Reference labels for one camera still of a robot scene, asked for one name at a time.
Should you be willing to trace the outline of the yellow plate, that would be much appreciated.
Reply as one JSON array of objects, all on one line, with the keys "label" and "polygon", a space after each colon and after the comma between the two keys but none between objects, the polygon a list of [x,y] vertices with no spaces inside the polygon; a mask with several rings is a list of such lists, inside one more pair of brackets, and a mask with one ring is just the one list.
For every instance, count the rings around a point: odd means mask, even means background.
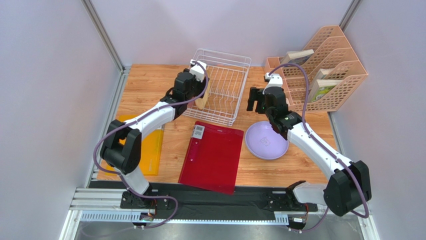
[{"label": "yellow plate", "polygon": [[210,95],[210,89],[211,89],[211,82],[209,81],[207,84],[207,89],[203,95],[203,97],[200,97],[195,100],[195,105],[199,110],[203,110],[206,106],[206,103],[208,101],[209,95]]}]

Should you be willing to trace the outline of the purple plate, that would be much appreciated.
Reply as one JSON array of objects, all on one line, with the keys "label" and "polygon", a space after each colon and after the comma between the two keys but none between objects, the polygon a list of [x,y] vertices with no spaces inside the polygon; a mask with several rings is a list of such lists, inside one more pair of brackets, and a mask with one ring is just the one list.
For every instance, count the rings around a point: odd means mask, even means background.
[{"label": "purple plate", "polygon": [[289,149],[289,142],[276,133],[268,121],[253,123],[244,134],[247,149],[262,160],[281,158]]}]

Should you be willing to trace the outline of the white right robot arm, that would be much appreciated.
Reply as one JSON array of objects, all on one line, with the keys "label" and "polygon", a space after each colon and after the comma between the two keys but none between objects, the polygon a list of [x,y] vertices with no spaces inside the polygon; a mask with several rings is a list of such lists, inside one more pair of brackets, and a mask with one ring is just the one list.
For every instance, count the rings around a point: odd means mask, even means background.
[{"label": "white right robot arm", "polygon": [[372,192],[367,164],[350,160],[322,140],[304,116],[289,110],[281,87],[251,87],[247,110],[266,115],[272,130],[302,150],[327,178],[327,184],[304,180],[292,184],[288,191],[295,204],[323,205],[339,217],[347,213],[369,217]]}]

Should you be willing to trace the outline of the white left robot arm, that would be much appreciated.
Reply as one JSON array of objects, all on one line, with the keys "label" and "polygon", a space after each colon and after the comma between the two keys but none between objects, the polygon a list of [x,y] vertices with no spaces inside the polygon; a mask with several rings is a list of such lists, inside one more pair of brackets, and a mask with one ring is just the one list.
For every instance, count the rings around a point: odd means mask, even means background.
[{"label": "white left robot arm", "polygon": [[114,168],[112,174],[120,176],[135,195],[142,197],[150,186],[139,167],[142,141],[181,116],[189,103],[203,97],[208,82],[206,66],[196,62],[177,74],[174,86],[153,108],[125,122],[112,121],[107,134],[96,144],[94,153]]}]

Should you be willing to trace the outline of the green book in rack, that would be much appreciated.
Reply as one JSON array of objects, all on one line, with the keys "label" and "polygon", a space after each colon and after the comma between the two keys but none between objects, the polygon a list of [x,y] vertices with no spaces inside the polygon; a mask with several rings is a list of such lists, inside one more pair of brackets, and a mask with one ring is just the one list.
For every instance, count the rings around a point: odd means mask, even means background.
[{"label": "green book in rack", "polygon": [[310,88],[308,95],[308,102],[313,103],[320,100],[328,92],[330,92],[335,86],[342,82],[341,79],[316,79],[313,81],[313,85]]}]

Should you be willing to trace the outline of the pink file rack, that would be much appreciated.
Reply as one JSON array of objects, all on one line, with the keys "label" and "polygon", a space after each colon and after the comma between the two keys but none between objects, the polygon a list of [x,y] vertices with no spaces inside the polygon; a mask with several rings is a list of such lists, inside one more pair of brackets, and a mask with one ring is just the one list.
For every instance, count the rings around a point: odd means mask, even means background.
[{"label": "pink file rack", "polygon": [[[328,79],[340,83],[315,102],[308,102],[308,112],[337,111],[356,88],[367,78],[368,73],[354,49],[338,25],[321,27],[305,46],[314,54],[302,65],[311,84],[321,69],[330,69]],[[282,67],[278,71],[283,76],[283,89],[289,101],[289,109],[302,112],[306,83],[297,67]]]}]

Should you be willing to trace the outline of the upper book in rack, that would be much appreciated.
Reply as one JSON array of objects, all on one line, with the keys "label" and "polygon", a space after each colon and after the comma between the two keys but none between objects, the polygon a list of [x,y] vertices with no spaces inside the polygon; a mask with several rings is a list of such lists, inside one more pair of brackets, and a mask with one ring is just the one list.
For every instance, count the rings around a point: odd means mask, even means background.
[{"label": "upper book in rack", "polygon": [[313,49],[288,51],[284,57],[280,58],[280,64],[293,63],[303,65],[314,53]]}]

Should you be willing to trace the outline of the middle white book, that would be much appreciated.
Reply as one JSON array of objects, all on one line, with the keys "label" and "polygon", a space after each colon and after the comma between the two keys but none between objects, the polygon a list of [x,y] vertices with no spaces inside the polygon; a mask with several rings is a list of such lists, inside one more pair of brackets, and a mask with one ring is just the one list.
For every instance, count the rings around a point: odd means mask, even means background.
[{"label": "middle white book", "polygon": [[321,87],[330,87],[330,86],[336,86],[338,82],[336,82],[333,79],[328,79],[327,76],[332,72],[333,68],[320,68],[316,75],[313,77],[313,80],[310,84],[310,89],[318,85],[319,88]]}]

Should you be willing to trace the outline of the orange folder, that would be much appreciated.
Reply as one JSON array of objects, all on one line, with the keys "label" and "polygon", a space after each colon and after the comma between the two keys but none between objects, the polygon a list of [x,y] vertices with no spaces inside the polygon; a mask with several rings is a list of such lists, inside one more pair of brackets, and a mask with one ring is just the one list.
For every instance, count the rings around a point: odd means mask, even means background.
[{"label": "orange folder", "polygon": [[102,143],[100,157],[109,165],[108,171],[122,175],[139,170],[148,176],[156,176],[159,171],[164,125],[141,129],[143,122],[137,117],[126,115],[112,121],[108,126],[111,133]]}]

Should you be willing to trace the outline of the red folder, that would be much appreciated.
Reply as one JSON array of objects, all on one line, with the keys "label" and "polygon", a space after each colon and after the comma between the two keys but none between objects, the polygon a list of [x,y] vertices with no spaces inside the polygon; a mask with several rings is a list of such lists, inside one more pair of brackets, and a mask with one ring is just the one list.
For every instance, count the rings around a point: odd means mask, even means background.
[{"label": "red folder", "polygon": [[233,195],[244,131],[196,121],[178,183]]}]

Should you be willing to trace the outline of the black base mat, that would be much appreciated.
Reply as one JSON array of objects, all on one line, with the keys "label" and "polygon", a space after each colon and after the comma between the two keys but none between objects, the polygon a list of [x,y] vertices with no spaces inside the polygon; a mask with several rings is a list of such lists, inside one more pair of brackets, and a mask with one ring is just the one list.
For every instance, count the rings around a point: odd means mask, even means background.
[{"label": "black base mat", "polygon": [[157,219],[173,215],[173,220],[267,221],[275,212],[315,213],[318,207],[309,203],[291,203],[284,187],[236,186],[233,195],[204,190],[178,183],[152,183],[149,196],[171,196],[170,199],[140,199],[126,191],[119,181],[94,181],[91,189],[119,191],[120,209],[152,210]]}]

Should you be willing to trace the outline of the left aluminium corner post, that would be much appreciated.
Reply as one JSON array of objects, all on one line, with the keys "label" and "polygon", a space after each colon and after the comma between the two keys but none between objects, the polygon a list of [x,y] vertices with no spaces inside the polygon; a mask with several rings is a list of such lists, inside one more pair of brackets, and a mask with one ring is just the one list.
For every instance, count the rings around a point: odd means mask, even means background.
[{"label": "left aluminium corner post", "polygon": [[83,4],[86,12],[88,13],[94,27],[96,28],[103,44],[105,45],[115,67],[118,69],[120,73],[123,73],[125,71],[125,66],[110,38],[110,36],[107,33],[107,30],[95,8],[94,3],[91,0],[81,0],[81,3]]}]

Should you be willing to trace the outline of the aluminium corner post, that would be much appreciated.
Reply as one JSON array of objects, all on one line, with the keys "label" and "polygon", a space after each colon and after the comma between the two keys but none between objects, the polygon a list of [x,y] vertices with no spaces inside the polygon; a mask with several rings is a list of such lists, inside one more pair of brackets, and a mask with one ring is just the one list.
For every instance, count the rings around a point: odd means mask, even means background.
[{"label": "aluminium corner post", "polygon": [[95,8],[94,3],[91,0],[81,0],[81,3],[83,4],[86,12],[88,13],[94,27],[96,28],[103,44],[105,45],[115,67],[118,69],[120,73],[123,73],[125,71],[125,66],[110,38],[110,36],[107,33],[107,30]]},{"label": "aluminium corner post", "polygon": [[352,18],[356,14],[358,8],[362,4],[363,0],[352,0],[349,7],[347,8],[345,14],[343,15],[339,27],[344,32],[349,26]]}]

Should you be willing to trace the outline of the right aluminium corner post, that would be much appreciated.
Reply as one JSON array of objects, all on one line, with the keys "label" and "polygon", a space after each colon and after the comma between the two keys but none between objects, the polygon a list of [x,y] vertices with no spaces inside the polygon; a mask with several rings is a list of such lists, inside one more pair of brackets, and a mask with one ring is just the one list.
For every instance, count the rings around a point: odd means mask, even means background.
[{"label": "right aluminium corner post", "polygon": [[339,27],[344,32],[349,26],[352,18],[356,14],[358,8],[362,4],[363,0],[352,0],[349,7],[347,8],[345,14],[343,15]]}]

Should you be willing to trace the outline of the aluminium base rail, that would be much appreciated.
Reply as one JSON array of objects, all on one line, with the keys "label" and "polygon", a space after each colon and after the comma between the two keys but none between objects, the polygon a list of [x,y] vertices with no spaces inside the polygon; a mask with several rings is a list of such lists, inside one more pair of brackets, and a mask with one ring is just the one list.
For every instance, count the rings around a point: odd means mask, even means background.
[{"label": "aluminium base rail", "polygon": [[339,217],[290,202],[282,187],[238,186],[232,195],[156,183],[139,199],[118,182],[79,188],[62,240],[377,240],[372,218]]}]

